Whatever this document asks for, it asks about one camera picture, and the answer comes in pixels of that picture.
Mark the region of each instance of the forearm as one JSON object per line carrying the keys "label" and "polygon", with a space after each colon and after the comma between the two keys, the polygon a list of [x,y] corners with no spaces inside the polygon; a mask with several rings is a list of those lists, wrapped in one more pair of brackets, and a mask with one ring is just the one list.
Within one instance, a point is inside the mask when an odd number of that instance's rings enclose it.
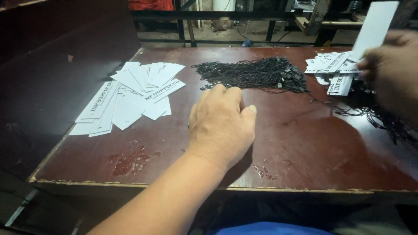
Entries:
{"label": "forearm", "polygon": [[189,153],[148,188],[92,231],[92,234],[185,234],[225,171]]}

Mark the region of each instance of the concrete floor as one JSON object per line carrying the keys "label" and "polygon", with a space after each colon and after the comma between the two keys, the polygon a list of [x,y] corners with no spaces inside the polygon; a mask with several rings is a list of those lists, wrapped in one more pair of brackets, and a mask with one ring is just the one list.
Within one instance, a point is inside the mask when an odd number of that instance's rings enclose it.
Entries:
{"label": "concrete floor", "polygon": [[[265,34],[247,34],[246,26],[238,26],[240,33],[251,39],[252,41],[265,41]],[[242,42],[245,40],[242,37],[236,28],[228,29],[226,31],[214,32],[209,26],[204,28],[196,28],[193,26],[194,37],[196,40],[216,40],[216,41],[240,41],[236,44],[233,44],[233,47],[239,47]],[[275,32],[272,37],[272,41],[277,41],[285,33],[284,32]],[[185,24],[184,30],[185,38],[190,39],[189,31],[187,25]],[[344,44],[354,44],[358,35],[358,31],[355,30],[338,30],[332,43],[344,43]],[[138,38],[146,39],[178,39],[178,34],[175,32],[138,32]],[[292,42],[307,42],[313,43],[316,39],[316,36],[305,36],[302,32],[290,32],[284,38],[281,39],[281,43],[292,43]],[[181,43],[150,43],[142,42],[142,47],[145,48],[159,48],[159,47],[182,47]],[[229,44],[208,44],[208,43],[198,43],[198,47],[228,47]],[[272,46],[272,44],[267,43],[256,43],[254,46]]]}

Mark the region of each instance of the wooden table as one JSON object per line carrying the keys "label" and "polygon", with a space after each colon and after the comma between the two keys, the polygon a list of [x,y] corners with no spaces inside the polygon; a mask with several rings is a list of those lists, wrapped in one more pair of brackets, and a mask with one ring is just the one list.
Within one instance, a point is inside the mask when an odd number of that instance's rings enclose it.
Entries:
{"label": "wooden table", "polygon": [[[171,94],[172,115],[140,118],[128,129],[93,138],[65,136],[29,178],[30,182],[146,187],[187,149],[187,120],[207,82],[190,66],[207,61],[235,63],[286,56],[301,70],[316,53],[349,48],[164,48],[140,50],[132,61],[173,62],[186,67],[176,78],[186,86]],[[320,100],[326,86],[307,76]],[[416,156],[395,146],[384,130],[365,117],[332,115],[307,94],[243,91],[246,105],[257,106],[252,155],[232,168],[220,188],[278,192],[416,192]]]}

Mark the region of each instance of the red fabric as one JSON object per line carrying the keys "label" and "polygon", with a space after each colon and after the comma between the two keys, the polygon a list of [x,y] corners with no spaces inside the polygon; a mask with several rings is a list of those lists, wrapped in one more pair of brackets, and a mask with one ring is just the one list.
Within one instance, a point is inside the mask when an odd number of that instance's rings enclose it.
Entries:
{"label": "red fabric", "polygon": [[131,10],[174,10],[171,0],[129,0]]}

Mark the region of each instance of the blue clothing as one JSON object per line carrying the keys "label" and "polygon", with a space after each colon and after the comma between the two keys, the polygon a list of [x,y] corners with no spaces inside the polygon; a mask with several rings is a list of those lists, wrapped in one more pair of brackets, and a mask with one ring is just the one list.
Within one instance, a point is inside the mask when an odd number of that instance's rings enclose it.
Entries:
{"label": "blue clothing", "polygon": [[332,235],[332,233],[311,227],[274,222],[258,222],[238,227],[224,228],[209,232],[208,235]]}

